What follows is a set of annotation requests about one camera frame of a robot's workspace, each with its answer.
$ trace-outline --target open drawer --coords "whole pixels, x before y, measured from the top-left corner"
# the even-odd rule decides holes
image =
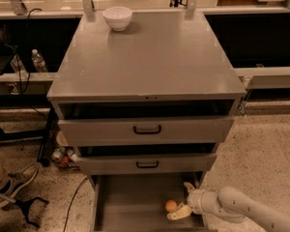
[[[98,176],[93,231],[210,231],[200,215],[167,219],[167,200],[187,203],[183,182],[194,184],[196,177],[192,173]]]
[[[71,146],[223,142],[232,116],[60,120]]]
[[[171,173],[211,170],[216,154],[140,155],[77,158],[86,175]]]

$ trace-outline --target floor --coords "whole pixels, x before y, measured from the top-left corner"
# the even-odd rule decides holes
[[[248,103],[247,116],[235,117],[235,123],[226,141],[217,150],[217,160],[206,175],[202,188],[219,190],[231,186],[247,196],[290,216],[290,101]],[[22,115],[0,114],[1,125],[7,130],[42,127],[44,118],[32,111],[26,112],[25,123],[15,121]],[[27,225],[20,210],[10,205],[0,210],[0,232],[9,231],[63,231],[67,210],[79,184],[85,176],[72,169],[59,169],[55,164],[43,167],[36,163],[40,140],[0,144],[0,158],[9,171],[18,171],[35,163],[39,174],[34,182],[17,196],[28,200],[40,196],[49,204],[34,203],[30,218],[40,229]],[[87,181],[79,189],[72,203],[66,231],[89,231],[94,191]],[[214,216],[206,216],[210,229],[219,232],[265,231],[251,220],[240,224],[228,223]]]

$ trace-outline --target sneaker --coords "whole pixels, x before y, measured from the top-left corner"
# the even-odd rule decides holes
[[[26,169],[21,172],[17,172],[15,174],[8,174],[10,177],[10,187],[5,192],[2,193],[11,198],[15,198],[18,192],[24,187],[28,186],[36,177],[38,169],[35,165],[30,165]],[[10,202],[8,200],[0,198],[0,208],[5,207]]]

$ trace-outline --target water bottle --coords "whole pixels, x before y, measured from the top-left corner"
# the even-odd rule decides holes
[[[32,50],[32,62],[35,66],[37,73],[48,73],[47,66],[44,58],[37,49]]]
[[[24,65],[22,64],[22,61],[17,54],[12,59],[11,66],[17,76],[20,76],[20,79],[24,80],[28,78],[28,72],[26,71]]]

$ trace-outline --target gray countertop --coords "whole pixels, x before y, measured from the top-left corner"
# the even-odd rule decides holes
[[[201,12],[134,11],[112,31],[81,18],[48,98],[57,101],[236,99],[245,93]]]

